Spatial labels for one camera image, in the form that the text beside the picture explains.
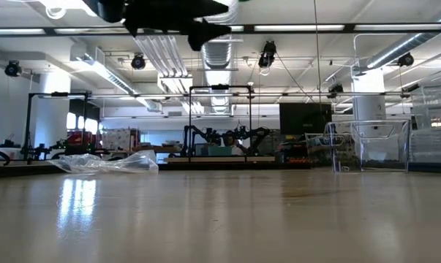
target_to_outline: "plastic sheet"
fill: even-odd
[[[58,160],[50,160],[51,164],[71,173],[97,173],[97,172],[132,172],[132,173],[157,173],[155,152],[141,150],[131,156],[118,161],[103,161],[100,157],[91,154],[61,156]]]

